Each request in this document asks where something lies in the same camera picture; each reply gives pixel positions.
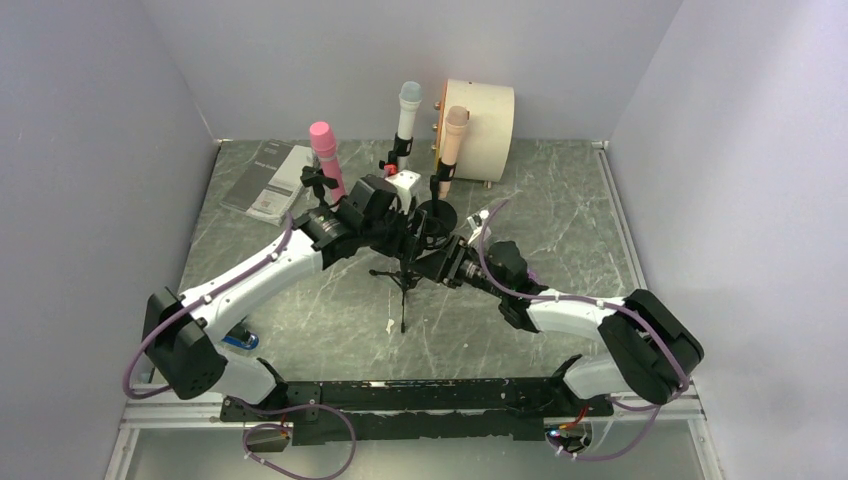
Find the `white microphone silver grille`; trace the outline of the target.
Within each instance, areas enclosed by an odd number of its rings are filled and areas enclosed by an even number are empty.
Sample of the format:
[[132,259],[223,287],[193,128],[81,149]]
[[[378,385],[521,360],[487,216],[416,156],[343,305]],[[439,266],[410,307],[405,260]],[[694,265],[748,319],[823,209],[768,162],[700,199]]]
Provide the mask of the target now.
[[418,82],[406,81],[402,85],[398,95],[400,111],[396,129],[401,137],[413,137],[415,118],[422,98],[422,88]]

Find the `black tripod shock-mount stand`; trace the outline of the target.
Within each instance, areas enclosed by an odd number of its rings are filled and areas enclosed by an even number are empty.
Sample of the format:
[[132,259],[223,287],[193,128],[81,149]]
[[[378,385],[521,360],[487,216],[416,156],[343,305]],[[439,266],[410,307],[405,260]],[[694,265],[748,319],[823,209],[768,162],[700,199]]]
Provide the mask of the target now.
[[387,277],[401,291],[401,322],[400,333],[405,334],[406,325],[406,299],[410,290],[417,286],[422,278],[421,274],[414,273],[412,262],[424,253],[435,251],[446,242],[449,231],[445,224],[428,210],[419,208],[411,214],[406,236],[401,243],[401,256],[399,267],[395,271],[378,271],[370,269],[372,277]]

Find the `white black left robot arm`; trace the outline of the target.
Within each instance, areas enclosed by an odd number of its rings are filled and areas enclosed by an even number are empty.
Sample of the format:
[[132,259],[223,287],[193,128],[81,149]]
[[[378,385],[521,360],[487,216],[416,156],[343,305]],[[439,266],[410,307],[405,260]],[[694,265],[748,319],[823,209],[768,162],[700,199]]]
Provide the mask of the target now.
[[142,348],[167,389],[181,400],[217,392],[251,405],[283,403],[282,376],[262,359],[227,351],[224,338],[272,297],[363,248],[398,256],[423,190],[421,175],[410,170],[366,175],[336,204],[288,219],[282,235],[218,277],[180,295],[152,295]]

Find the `pink microphone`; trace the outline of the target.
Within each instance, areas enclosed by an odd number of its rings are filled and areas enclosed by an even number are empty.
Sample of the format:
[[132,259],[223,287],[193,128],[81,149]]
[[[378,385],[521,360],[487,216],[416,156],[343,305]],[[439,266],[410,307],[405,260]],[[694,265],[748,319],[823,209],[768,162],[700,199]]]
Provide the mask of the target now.
[[340,200],[346,194],[342,170],[337,156],[337,141],[332,127],[325,121],[317,121],[309,127],[310,146],[319,161],[325,176],[336,181],[337,186],[330,189],[332,201]]

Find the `black round-base mic stand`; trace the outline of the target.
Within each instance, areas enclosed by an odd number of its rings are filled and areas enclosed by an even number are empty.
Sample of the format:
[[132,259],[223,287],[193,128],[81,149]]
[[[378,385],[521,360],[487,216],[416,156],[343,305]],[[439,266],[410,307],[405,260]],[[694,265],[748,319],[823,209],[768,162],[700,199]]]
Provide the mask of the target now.
[[325,199],[326,189],[333,190],[338,187],[338,181],[335,178],[328,177],[324,174],[321,168],[305,166],[300,175],[300,181],[306,188],[311,188],[313,195],[318,200],[319,204],[309,210],[310,213],[319,211],[334,210],[339,201],[328,203]]
[[399,133],[395,134],[392,148],[388,151],[385,160],[378,163],[378,167],[384,178],[391,177],[406,169],[406,164],[409,155],[412,151],[414,138],[401,137]]
[[458,216],[454,207],[440,197],[441,183],[449,183],[448,173],[446,167],[437,167],[436,172],[429,177],[424,200],[420,201],[414,210],[425,212],[430,218],[437,220],[444,231],[450,233],[457,226]]

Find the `peach microphone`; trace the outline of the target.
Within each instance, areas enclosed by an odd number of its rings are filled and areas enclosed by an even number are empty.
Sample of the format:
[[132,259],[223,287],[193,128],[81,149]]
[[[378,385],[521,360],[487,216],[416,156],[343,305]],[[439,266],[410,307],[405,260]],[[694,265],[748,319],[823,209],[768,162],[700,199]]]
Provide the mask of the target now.
[[443,119],[444,143],[438,163],[438,198],[445,199],[450,191],[463,135],[469,120],[464,106],[452,106]]

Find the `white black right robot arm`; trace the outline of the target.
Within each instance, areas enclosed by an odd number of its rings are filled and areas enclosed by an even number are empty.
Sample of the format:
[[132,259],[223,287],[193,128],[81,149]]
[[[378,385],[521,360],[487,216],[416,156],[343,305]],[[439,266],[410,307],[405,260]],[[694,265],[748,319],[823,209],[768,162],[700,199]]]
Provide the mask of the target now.
[[469,285],[495,296],[504,320],[517,330],[602,344],[604,352],[581,357],[558,375],[579,399],[632,392],[648,403],[667,404],[687,390],[705,356],[701,343],[651,291],[612,298],[566,294],[533,279],[512,241],[480,252],[455,236],[411,268],[435,283]]

